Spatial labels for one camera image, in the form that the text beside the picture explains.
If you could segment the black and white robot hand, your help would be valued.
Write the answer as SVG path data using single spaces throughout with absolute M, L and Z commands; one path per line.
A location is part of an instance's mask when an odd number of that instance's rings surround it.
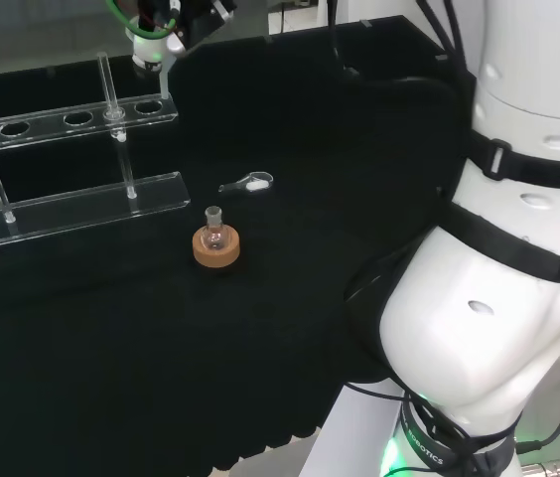
M 179 57 L 217 33 L 233 19 L 235 1 L 136 1 L 130 20 L 140 36 L 127 29 L 135 63 L 144 69 Z

